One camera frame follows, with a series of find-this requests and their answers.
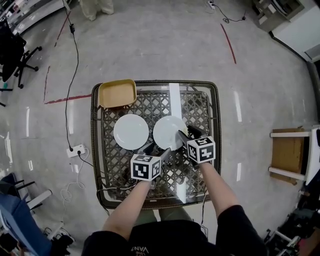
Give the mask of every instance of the gray floor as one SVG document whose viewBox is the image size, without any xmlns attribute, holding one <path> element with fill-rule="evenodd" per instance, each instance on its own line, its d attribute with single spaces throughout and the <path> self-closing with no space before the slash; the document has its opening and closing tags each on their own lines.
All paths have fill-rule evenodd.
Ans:
<svg viewBox="0 0 320 256">
<path fill-rule="evenodd" d="M 101 14 L 93 22 L 85 19 L 79 5 L 71 12 L 80 64 L 70 96 L 88 95 L 97 83 L 124 78 L 214 82 L 221 108 L 222 177 L 261 236 L 267 228 L 276 228 L 294 207 L 301 183 L 293 186 L 269 177 L 269 133 L 274 128 L 316 123 L 314 93 L 305 63 L 258 29 L 249 8 L 246 21 L 226 24 L 221 13 L 206 13 L 210 10 L 201 0 L 114 2 L 114 15 Z M 244 13 L 245 6 L 239 1 L 219 0 L 216 4 L 230 18 L 241 18 Z M 66 155 L 65 103 L 44 104 L 66 97 L 76 67 L 68 24 L 54 47 L 65 18 L 64 11 L 57 11 L 24 33 L 30 49 L 43 47 L 30 61 L 39 71 L 25 71 L 22 90 L 13 77 L 9 86 L 14 85 L 14 91 L 1 95 L 7 107 L 0 108 L 0 172 L 15 172 L 26 181 L 36 181 L 29 189 L 33 196 L 52 190 L 53 195 L 36 210 L 43 227 L 61 221 L 64 207 L 60 191 L 76 180 L 70 164 L 81 164 Z M 73 100 L 69 109 L 74 123 L 71 144 L 83 143 L 90 148 L 90 98 Z M 71 185 L 72 202 L 66 204 L 64 217 L 65 228 L 78 248 L 107 217 L 96 198 L 93 170 L 87 164 L 80 181 L 85 189 Z M 185 209 L 196 222 L 201 221 L 201 205 Z M 205 204 L 204 225 L 214 242 L 217 221 L 210 202 Z"/>
</svg>

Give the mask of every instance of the person's leg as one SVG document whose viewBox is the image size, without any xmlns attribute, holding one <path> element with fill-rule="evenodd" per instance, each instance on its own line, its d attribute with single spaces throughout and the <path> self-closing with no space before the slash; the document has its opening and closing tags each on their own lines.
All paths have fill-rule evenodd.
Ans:
<svg viewBox="0 0 320 256">
<path fill-rule="evenodd" d="M 83 15 L 90 21 L 94 21 L 97 15 L 95 0 L 79 0 Z"/>
<path fill-rule="evenodd" d="M 176 221 L 176 220 L 192 221 L 189 214 L 182 207 L 160 209 L 159 215 L 160 215 L 162 222 L 163 221 Z"/>
<path fill-rule="evenodd" d="M 112 0 L 98 0 L 98 4 L 103 13 L 109 14 L 109 15 L 114 13 L 114 4 Z"/>
<path fill-rule="evenodd" d="M 138 219 L 136 220 L 134 226 L 139 226 L 142 224 L 147 224 L 151 222 L 157 222 L 157 218 L 153 210 L 141 210 Z"/>
</svg>

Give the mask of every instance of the black baseboard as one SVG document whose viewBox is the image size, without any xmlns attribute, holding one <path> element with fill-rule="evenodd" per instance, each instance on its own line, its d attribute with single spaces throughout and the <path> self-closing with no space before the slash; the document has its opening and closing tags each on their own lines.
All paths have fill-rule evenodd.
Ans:
<svg viewBox="0 0 320 256">
<path fill-rule="evenodd" d="M 281 40 L 279 40 L 278 38 L 276 38 L 274 36 L 274 33 L 272 33 L 272 31 L 269 32 L 269 35 L 271 36 L 271 38 L 273 40 L 275 40 L 276 42 L 278 42 L 279 44 L 283 45 L 285 48 L 287 48 L 288 50 L 290 50 L 291 52 L 293 52 L 295 55 L 297 55 L 301 60 L 303 60 L 304 62 L 307 62 L 304 58 L 301 57 L 301 55 L 299 53 L 297 53 L 294 49 L 292 49 L 290 46 L 286 45 L 284 42 L 282 42 Z"/>
</svg>

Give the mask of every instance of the white power outlet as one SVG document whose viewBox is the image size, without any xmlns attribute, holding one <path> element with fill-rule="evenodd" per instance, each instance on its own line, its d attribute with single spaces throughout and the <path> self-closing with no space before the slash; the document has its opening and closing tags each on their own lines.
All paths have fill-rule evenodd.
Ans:
<svg viewBox="0 0 320 256">
<path fill-rule="evenodd" d="M 69 148 L 67 148 L 66 153 L 68 155 L 68 158 L 73 158 L 78 156 L 78 151 L 80 151 L 80 155 L 84 154 L 85 151 L 85 147 L 84 145 L 80 144 L 78 146 L 73 146 L 72 147 L 73 151 L 71 152 Z"/>
<path fill-rule="evenodd" d="M 214 1 L 208 1 L 208 5 L 211 7 L 212 10 L 216 9 L 216 7 L 214 5 Z"/>
</svg>

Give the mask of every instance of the white plate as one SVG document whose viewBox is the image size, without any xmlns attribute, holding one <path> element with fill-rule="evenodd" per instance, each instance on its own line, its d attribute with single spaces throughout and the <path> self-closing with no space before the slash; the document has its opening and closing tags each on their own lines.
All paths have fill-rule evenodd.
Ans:
<svg viewBox="0 0 320 256">
<path fill-rule="evenodd" d="M 136 114 L 126 114 L 116 121 L 113 136 L 118 145 L 126 150 L 141 148 L 149 137 L 146 121 Z"/>
<path fill-rule="evenodd" d="M 179 130 L 188 134 L 188 129 L 184 121 L 173 115 L 162 117 L 156 122 L 153 128 L 153 139 L 163 150 L 167 148 L 177 150 L 183 145 L 178 135 Z"/>
</svg>

